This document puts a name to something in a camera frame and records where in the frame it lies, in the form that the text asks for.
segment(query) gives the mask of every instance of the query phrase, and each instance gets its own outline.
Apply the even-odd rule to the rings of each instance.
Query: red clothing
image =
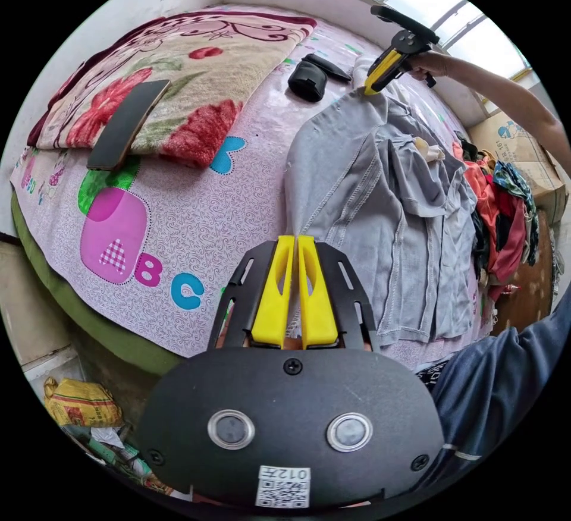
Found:
[[[488,270],[497,277],[498,281],[505,281],[506,283],[508,283],[510,277],[517,271],[521,263],[526,238],[525,202],[521,198],[514,198],[514,200],[516,209],[510,235],[508,236],[506,245],[497,254],[495,262]],[[494,301],[497,301],[503,290],[503,285],[495,285],[490,288],[488,295]]]
[[[488,273],[491,273],[490,267],[495,264],[498,252],[496,250],[496,227],[495,223],[500,213],[500,209],[495,201],[495,191],[493,186],[490,186],[484,176],[484,173],[475,162],[465,162],[467,166],[464,176],[468,184],[476,194],[478,202],[476,209],[482,218],[482,222],[490,232],[490,259],[488,260]]]
[[[498,206],[498,210],[504,216],[507,216],[510,219],[513,219],[513,215],[516,212],[516,198],[512,196],[507,190],[504,190],[498,184],[495,184],[494,179],[490,174],[485,176],[486,182],[492,187],[495,195],[495,202]]]

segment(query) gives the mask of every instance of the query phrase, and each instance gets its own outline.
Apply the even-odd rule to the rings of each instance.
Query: wall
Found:
[[[227,3],[273,5],[305,14],[321,17],[330,23],[345,27],[363,37],[388,47],[396,33],[395,25],[373,18],[365,0],[224,0]],[[440,79],[434,90],[448,103],[466,128],[480,123],[487,117],[481,104],[467,88]]]
[[[21,366],[70,344],[67,315],[37,277],[23,248],[4,241],[0,241],[0,315]]]
[[[107,48],[131,29],[162,15],[197,10],[222,0],[109,0],[87,18],[54,53],[26,96],[0,163],[0,233],[15,236],[10,212],[10,174],[30,129],[48,100],[84,59]]]

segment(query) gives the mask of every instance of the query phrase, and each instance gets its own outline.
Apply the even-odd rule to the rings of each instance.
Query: pink bedsheet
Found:
[[[243,253],[284,232],[282,177],[293,137],[353,86],[329,80],[320,103],[304,102],[287,88],[296,63],[313,52],[350,73],[360,54],[381,51],[317,21],[311,37],[255,91],[204,171],[134,156],[113,176],[88,172],[82,149],[26,150],[12,184],[27,226],[50,266],[91,308],[182,356],[206,348],[221,290]],[[399,88],[417,118],[451,150],[453,131],[465,134],[456,116],[423,83],[404,76]],[[475,276],[470,285],[470,336],[429,344],[399,341],[385,354],[414,368],[488,334],[492,323],[482,318]]]

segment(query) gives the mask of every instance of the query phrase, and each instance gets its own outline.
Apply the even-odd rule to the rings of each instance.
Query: sticker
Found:
[[[204,285],[192,273],[179,273],[171,282],[171,298],[180,309],[191,311],[200,307],[200,296],[204,295]]]
[[[354,47],[351,47],[348,43],[345,44],[345,47],[349,50],[352,51],[353,53],[357,53],[357,55],[361,55],[362,51],[359,51],[358,49],[355,49]]]
[[[231,154],[242,150],[245,145],[246,141],[239,136],[227,136],[210,164],[210,168],[218,174],[229,174],[234,168],[234,161],[232,160]]]
[[[79,242],[83,265],[108,283],[125,283],[145,245],[148,218],[147,205],[135,194],[103,188],[83,224]]]
[[[142,253],[135,269],[135,279],[147,286],[156,287],[161,282],[162,263],[148,253]]]
[[[305,509],[309,507],[309,467],[260,466],[256,507]]]
[[[85,216],[89,213],[93,201],[106,187],[120,188],[128,192],[139,172],[139,164],[139,156],[128,156],[125,165],[117,172],[89,170],[77,193],[77,204],[81,213]]]
[[[36,154],[32,152],[32,157],[28,160],[28,164],[26,165],[26,169],[24,170],[24,175],[22,176],[22,182],[20,183],[20,187],[22,188],[22,190],[28,190],[28,192],[30,191],[29,187],[32,182],[32,170],[34,168],[35,163],[36,163]]]

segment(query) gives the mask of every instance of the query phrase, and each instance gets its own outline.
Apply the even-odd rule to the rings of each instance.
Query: gray denim shirt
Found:
[[[442,146],[444,159],[427,162],[415,137],[441,146],[395,96],[360,87],[306,122],[287,158],[288,233],[347,255],[379,346],[456,337],[473,324],[476,196],[462,162]]]

